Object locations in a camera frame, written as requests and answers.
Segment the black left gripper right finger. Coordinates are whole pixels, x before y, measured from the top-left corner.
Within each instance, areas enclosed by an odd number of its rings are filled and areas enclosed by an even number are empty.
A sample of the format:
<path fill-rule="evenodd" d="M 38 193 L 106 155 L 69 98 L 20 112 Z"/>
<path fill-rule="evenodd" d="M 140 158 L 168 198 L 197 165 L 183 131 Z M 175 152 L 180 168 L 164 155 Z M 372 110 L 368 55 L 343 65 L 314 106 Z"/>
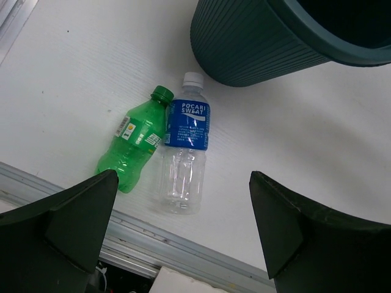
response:
<path fill-rule="evenodd" d="M 390 226 L 298 194 L 259 171 L 250 197 L 277 292 L 389 292 Z"/>

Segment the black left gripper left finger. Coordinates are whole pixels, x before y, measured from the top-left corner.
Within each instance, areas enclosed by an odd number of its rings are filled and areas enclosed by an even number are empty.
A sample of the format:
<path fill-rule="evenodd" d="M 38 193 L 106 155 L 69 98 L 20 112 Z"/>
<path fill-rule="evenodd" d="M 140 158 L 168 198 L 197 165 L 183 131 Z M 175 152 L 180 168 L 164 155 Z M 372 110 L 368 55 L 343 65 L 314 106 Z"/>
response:
<path fill-rule="evenodd" d="M 1 292 L 84 292 L 119 179 L 106 170 L 1 214 Z"/>

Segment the green plastic soda bottle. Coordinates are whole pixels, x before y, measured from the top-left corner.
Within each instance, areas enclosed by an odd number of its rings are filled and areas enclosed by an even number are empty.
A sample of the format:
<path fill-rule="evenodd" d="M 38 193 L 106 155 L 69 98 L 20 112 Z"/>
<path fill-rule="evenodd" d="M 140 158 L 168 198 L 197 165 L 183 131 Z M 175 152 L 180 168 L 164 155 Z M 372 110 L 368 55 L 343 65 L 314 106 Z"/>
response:
<path fill-rule="evenodd" d="M 166 108 L 174 94 L 158 85 L 150 100 L 130 109 L 120 122 L 111 144 L 99 159 L 95 173 L 115 170 L 118 190 L 127 194 L 138 183 L 146 163 L 153 156 L 166 130 Z"/>

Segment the dark teal plastic bin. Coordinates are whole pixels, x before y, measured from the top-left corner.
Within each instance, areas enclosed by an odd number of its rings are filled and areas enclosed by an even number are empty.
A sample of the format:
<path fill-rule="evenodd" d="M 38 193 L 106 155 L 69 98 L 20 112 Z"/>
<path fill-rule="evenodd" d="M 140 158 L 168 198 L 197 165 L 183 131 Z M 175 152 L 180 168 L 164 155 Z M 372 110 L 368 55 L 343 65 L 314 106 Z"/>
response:
<path fill-rule="evenodd" d="M 389 1 L 199 1 L 191 48 L 204 72 L 247 87 L 326 62 L 390 63 Z"/>

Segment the blue label clear bottle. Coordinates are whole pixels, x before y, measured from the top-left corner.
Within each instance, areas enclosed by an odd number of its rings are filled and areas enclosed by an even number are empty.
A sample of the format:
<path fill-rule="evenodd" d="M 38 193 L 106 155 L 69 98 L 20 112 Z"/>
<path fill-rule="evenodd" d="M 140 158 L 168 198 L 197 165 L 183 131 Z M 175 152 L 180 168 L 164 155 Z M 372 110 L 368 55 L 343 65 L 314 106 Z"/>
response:
<path fill-rule="evenodd" d="M 211 108 L 202 95 L 204 78 L 187 72 L 169 106 L 164 137 L 160 206 L 173 214 L 195 214 L 202 201 Z"/>

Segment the aluminium table frame rail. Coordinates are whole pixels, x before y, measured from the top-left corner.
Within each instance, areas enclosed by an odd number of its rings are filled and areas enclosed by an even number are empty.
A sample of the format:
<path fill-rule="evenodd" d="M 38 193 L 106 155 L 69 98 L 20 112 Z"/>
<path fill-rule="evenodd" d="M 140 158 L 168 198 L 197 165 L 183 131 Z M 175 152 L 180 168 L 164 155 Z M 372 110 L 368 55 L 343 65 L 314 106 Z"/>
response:
<path fill-rule="evenodd" d="M 1 207 L 30 203 L 90 177 L 125 110 L 158 84 L 175 90 L 197 64 L 194 2 L 1 2 Z M 156 277 L 199 280 L 197 291 L 274 292 L 265 271 L 185 238 L 145 196 L 119 195 L 100 258 Z"/>

